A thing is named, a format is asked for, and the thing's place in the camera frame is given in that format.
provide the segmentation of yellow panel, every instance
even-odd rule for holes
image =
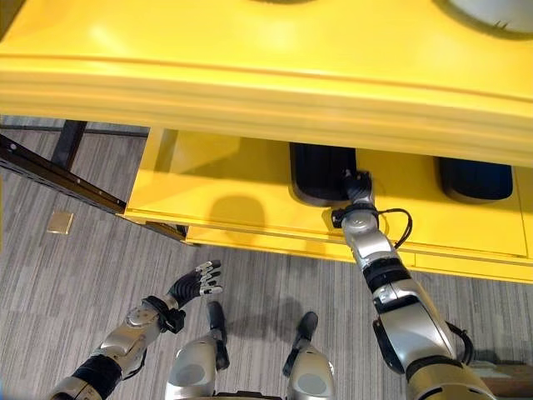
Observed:
[[[207,229],[204,227],[190,227],[187,234],[187,242],[353,263],[350,249],[343,244],[313,242],[295,238]],[[400,252],[400,255],[403,263],[413,271],[533,283],[533,260],[527,264],[517,262],[512,257],[501,257],[498,262],[487,262],[460,256],[437,257],[425,254],[415,255],[408,252]]]
[[[427,0],[27,0],[0,111],[533,166],[532,52]]]
[[[412,214],[412,245],[526,255],[516,192],[491,204],[462,204],[441,193],[432,157],[361,150],[357,158],[375,176],[378,208]],[[298,201],[290,186],[286,142],[154,128],[126,217],[344,243],[330,209]],[[402,215],[381,220],[391,239],[405,224]]]
[[[248,250],[354,263],[350,248],[346,244],[315,242],[292,237],[275,237],[247,232],[189,227],[187,243],[213,244],[230,248],[245,248]],[[414,254],[400,252],[400,256],[407,267],[415,265]]]
[[[425,273],[533,283],[533,263],[513,262],[512,259],[506,262],[489,262],[417,254],[416,266],[411,269]]]
[[[533,259],[533,168],[515,168],[516,186],[520,193],[527,255]]]

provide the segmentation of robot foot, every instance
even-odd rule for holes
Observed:
[[[294,367],[294,362],[296,361],[298,354],[311,342],[317,326],[318,316],[313,311],[306,312],[306,315],[303,316],[296,327],[296,337],[292,344],[292,350],[283,366],[283,375],[286,377],[291,376],[292,367]]]
[[[230,366],[230,358],[227,353],[226,318],[219,302],[207,304],[207,321],[209,322],[210,334],[217,344],[217,371]]]

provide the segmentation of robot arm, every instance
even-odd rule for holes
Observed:
[[[209,261],[179,278],[162,299],[149,296],[130,310],[89,359],[71,377],[63,379],[47,397],[50,400],[104,400],[116,385],[137,374],[144,365],[147,347],[160,333],[178,333],[193,298],[220,293],[219,261]]]
[[[378,319],[374,332],[381,354],[405,374],[410,400],[496,399],[486,385],[456,360],[451,332],[426,291],[412,278],[378,227],[371,176],[346,177],[352,205],[332,214],[342,228],[372,292]]]

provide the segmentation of robot leg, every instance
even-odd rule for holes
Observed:
[[[229,366],[225,318],[218,302],[207,304],[207,318],[211,331],[177,352],[165,400],[212,396],[217,371]]]
[[[311,345],[318,317],[308,312],[300,321],[283,374],[289,377],[288,400],[335,400],[333,368],[327,357]]]

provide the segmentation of metal beam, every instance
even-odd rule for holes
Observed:
[[[63,124],[61,134],[53,151],[52,162],[68,171],[72,168],[77,149],[82,141],[87,121],[73,121],[68,119]]]
[[[25,178],[100,208],[107,213],[124,213],[126,209],[126,203],[123,200],[3,135],[0,135],[0,167],[14,171]]]

